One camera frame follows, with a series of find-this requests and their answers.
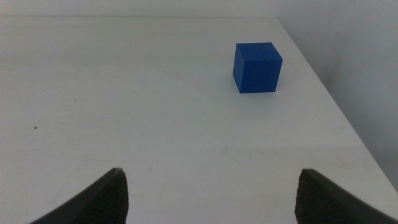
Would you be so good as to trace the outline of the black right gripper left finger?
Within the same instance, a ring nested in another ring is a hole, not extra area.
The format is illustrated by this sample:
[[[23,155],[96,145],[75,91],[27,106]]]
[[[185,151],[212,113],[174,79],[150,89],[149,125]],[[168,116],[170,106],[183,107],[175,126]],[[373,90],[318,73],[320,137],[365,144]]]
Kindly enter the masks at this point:
[[[113,168],[69,201],[33,221],[33,224],[125,224],[128,209],[126,175],[121,168]]]

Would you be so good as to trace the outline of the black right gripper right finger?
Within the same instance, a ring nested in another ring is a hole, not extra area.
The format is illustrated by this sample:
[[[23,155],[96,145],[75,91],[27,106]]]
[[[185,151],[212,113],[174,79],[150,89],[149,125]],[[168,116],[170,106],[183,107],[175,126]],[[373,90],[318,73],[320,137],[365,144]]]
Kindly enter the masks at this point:
[[[303,169],[295,203],[298,224],[397,224],[315,169]]]

